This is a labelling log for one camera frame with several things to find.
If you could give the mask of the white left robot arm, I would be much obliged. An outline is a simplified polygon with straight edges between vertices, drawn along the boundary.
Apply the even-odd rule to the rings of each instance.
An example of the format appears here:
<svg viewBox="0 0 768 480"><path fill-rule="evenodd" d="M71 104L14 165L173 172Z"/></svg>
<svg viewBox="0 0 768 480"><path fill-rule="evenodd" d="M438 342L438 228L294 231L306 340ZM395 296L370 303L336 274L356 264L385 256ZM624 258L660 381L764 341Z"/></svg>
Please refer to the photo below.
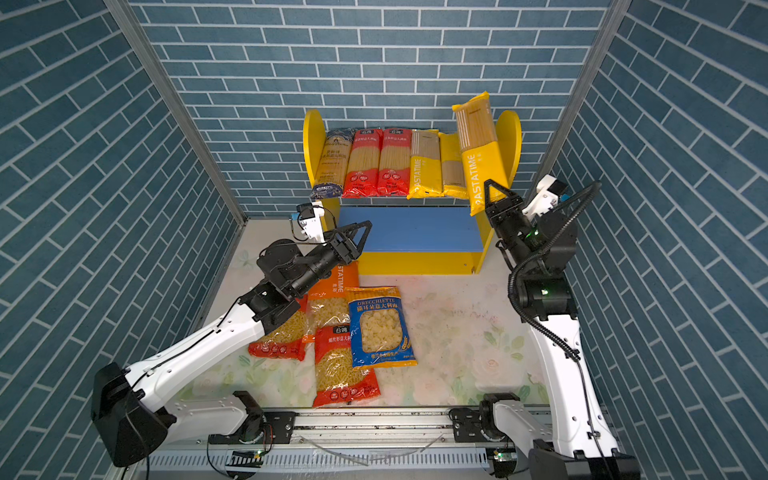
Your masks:
<svg viewBox="0 0 768 480"><path fill-rule="evenodd" d="M260 282L219 319L142 361L127 367L112 362L99 369L91 420L112 464L137 464L178 438L232 435L255 417L256 401L242 393L234 395L233 405L203 414L173 413L167 405L200 374L285 324L313 286L329 278L335 267L360 258L371 229L371 222L363 221L326 231L307 253L294 239L272 242L257 258Z"/></svg>

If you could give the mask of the yellow spaghetti box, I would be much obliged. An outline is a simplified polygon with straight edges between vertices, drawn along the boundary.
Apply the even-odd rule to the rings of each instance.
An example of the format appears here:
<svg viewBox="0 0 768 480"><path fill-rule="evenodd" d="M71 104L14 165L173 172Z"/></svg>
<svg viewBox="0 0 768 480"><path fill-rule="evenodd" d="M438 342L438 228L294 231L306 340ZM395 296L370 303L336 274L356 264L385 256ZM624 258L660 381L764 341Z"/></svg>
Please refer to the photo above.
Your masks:
<svg viewBox="0 0 768 480"><path fill-rule="evenodd" d="M443 194L468 200L458 134L439 133Z"/></svg>
<svg viewBox="0 0 768 480"><path fill-rule="evenodd" d="M428 130L413 130L408 199L443 196L439 136Z"/></svg>
<svg viewBox="0 0 768 480"><path fill-rule="evenodd" d="M470 215L477 216L485 210L483 185L487 179L510 187L491 113L490 95L483 92L452 109L457 121Z"/></svg>

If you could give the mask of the blue elbow pasta bag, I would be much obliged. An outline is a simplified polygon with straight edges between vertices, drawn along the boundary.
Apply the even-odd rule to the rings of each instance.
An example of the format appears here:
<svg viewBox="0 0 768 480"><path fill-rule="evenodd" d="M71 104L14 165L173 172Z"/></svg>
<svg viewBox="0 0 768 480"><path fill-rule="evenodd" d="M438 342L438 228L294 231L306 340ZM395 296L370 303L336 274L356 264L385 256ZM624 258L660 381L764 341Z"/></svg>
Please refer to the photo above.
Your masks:
<svg viewBox="0 0 768 480"><path fill-rule="evenodd" d="M345 296L354 370L418 364L396 286L350 288Z"/></svg>

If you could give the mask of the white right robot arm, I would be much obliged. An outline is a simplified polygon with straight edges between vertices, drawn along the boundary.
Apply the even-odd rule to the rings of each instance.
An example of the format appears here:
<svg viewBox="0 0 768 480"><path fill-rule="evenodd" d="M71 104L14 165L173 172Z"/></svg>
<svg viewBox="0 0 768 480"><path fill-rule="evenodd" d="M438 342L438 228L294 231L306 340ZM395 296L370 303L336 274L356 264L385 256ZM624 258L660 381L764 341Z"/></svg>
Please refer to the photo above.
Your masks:
<svg viewBox="0 0 768 480"><path fill-rule="evenodd" d="M484 184L484 212L509 269L507 297L535 340L552 425L542 425L516 395L487 397L481 416L493 434L513 444L519 467L533 479L638 479L638 459L621 451L600 408L565 274L577 251L577 219L601 184L562 200L564 188L554 180L525 203L494 180Z"/></svg>

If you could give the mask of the red spaghetti bag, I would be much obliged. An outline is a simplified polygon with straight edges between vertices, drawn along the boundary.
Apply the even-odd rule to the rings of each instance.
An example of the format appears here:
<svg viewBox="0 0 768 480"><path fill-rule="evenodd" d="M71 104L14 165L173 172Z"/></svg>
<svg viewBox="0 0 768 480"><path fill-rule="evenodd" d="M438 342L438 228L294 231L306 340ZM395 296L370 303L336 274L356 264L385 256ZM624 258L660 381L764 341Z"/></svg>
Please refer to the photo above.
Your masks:
<svg viewBox="0 0 768 480"><path fill-rule="evenodd" d="M343 198L376 197L383 131L355 132L345 175Z"/></svg>
<svg viewBox="0 0 768 480"><path fill-rule="evenodd" d="M406 196L410 186L411 129L390 128L383 131L377 178L380 197Z"/></svg>

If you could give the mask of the dark blue spaghetti bag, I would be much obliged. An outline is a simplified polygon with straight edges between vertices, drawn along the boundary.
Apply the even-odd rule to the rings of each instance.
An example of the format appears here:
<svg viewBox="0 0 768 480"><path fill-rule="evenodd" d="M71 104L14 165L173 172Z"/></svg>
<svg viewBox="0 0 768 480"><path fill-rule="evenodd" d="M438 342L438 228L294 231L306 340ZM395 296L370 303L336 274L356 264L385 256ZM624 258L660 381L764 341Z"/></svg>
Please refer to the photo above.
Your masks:
<svg viewBox="0 0 768 480"><path fill-rule="evenodd" d="M334 129L326 134L310 198L313 201L341 197L356 130Z"/></svg>

